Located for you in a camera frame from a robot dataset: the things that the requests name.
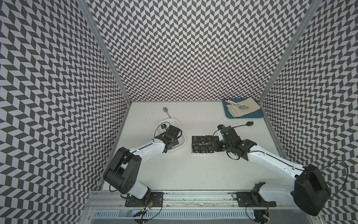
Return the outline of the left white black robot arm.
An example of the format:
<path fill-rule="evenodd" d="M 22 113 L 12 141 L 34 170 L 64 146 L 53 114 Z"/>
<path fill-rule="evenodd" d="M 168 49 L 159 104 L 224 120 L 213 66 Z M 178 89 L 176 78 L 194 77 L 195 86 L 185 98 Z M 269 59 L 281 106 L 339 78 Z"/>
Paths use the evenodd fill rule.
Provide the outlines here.
<path fill-rule="evenodd" d="M 170 125 L 149 143 L 133 149 L 121 147 L 104 172 L 104 181 L 122 194 L 147 202 L 150 200 L 151 189 L 137 180 L 140 165 L 156 155 L 167 153 L 179 144 L 182 135 L 181 129 Z"/>

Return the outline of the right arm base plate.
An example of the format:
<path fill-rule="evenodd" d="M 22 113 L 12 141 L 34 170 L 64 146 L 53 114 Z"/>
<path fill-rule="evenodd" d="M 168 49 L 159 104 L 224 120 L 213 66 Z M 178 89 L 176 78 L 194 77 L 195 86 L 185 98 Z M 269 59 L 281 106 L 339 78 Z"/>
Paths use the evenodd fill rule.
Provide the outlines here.
<path fill-rule="evenodd" d="M 246 206 L 251 207 L 277 207 L 276 202 L 265 201 L 258 193 L 251 192 L 236 192 L 234 193 L 234 199 L 238 202 L 239 207 L 244 208 Z"/>

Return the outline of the black pocket tissue pack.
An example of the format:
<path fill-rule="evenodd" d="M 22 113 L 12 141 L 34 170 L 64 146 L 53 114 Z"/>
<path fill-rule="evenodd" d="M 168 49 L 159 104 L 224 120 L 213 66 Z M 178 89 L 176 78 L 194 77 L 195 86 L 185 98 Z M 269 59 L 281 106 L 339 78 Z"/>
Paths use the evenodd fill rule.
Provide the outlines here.
<path fill-rule="evenodd" d="M 206 146 L 206 144 L 200 144 L 199 145 L 199 153 L 201 155 L 207 154 L 207 146 Z"/>
<path fill-rule="evenodd" d="M 206 144 L 212 144 L 213 137 L 211 135 L 205 136 L 205 143 Z"/>
<path fill-rule="evenodd" d="M 212 142 L 218 142 L 219 141 L 219 137 L 218 136 L 213 136 L 212 137 Z"/>
<path fill-rule="evenodd" d="M 207 154 L 214 154 L 214 146 L 213 146 L 213 144 L 207 144 L 206 145 L 206 151 L 207 151 Z"/>
<path fill-rule="evenodd" d="M 206 144 L 206 136 L 199 136 L 199 144 Z"/>
<path fill-rule="evenodd" d="M 200 148 L 198 144 L 192 144 L 192 154 L 199 154 Z"/>
<path fill-rule="evenodd" d="M 198 145 L 200 142 L 199 136 L 192 136 L 192 144 Z"/>

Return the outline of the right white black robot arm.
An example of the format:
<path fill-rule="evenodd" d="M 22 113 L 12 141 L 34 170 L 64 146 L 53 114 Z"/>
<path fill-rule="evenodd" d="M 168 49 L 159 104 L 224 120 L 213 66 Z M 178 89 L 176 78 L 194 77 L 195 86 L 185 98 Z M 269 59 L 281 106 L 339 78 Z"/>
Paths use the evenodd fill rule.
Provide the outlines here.
<path fill-rule="evenodd" d="M 318 167 L 290 162 L 249 139 L 242 140 L 234 127 L 219 125 L 217 132 L 219 140 L 213 141 L 215 147 L 237 156 L 237 160 L 256 163 L 276 173 L 288 183 L 261 186 L 258 194 L 265 201 L 294 204 L 306 214 L 317 216 L 331 197 L 332 192 Z"/>

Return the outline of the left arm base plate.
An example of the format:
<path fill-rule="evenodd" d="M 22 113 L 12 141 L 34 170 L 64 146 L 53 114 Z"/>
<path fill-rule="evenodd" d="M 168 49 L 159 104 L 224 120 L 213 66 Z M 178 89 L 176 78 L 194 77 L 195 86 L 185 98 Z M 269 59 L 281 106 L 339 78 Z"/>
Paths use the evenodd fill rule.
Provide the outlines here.
<path fill-rule="evenodd" d="M 144 208 L 150 205 L 151 207 L 161 207 L 163 205 L 164 192 L 151 192 L 146 194 L 142 199 L 135 196 L 128 195 L 125 201 L 125 207 Z"/>

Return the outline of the white plastic storage box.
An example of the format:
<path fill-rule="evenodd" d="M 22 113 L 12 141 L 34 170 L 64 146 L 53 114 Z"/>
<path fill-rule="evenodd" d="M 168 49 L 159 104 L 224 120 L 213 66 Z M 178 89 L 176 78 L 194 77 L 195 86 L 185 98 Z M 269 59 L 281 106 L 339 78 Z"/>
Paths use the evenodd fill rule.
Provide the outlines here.
<path fill-rule="evenodd" d="M 163 121 L 161 121 L 161 122 L 156 124 L 156 126 L 155 126 L 156 129 L 155 129 L 155 132 L 154 132 L 154 136 L 157 136 L 157 135 L 165 132 L 170 125 L 173 125 L 173 126 L 179 128 L 179 129 L 181 129 L 181 126 L 180 126 L 179 122 L 176 119 L 168 118 L 168 119 L 165 119 L 165 120 L 163 120 Z M 177 149 L 177 148 L 180 148 L 180 147 L 184 146 L 185 142 L 186 142 L 186 138 L 185 138 L 184 134 L 182 134 L 182 136 L 179 138 L 179 144 L 174 146 L 171 150 L 174 150 L 174 149 Z"/>

